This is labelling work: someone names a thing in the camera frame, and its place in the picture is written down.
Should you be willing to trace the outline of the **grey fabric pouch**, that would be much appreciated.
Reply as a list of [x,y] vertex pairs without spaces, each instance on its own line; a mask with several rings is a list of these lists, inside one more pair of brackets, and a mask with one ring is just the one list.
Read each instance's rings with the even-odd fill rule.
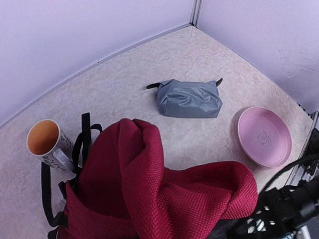
[[223,102],[218,86],[223,79],[209,82],[182,82],[171,79],[149,84],[145,89],[157,89],[156,105],[159,113],[172,118],[214,119]]

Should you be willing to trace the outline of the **red student backpack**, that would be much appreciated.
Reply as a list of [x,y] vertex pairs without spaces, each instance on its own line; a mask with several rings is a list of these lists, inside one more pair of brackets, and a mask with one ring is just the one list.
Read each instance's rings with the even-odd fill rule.
[[75,164],[79,156],[84,167],[59,183],[66,205],[56,216],[50,169],[41,166],[50,239],[205,239],[219,220],[248,217],[257,205],[257,184],[244,164],[168,169],[159,129],[143,120],[122,119],[102,129],[83,114]]

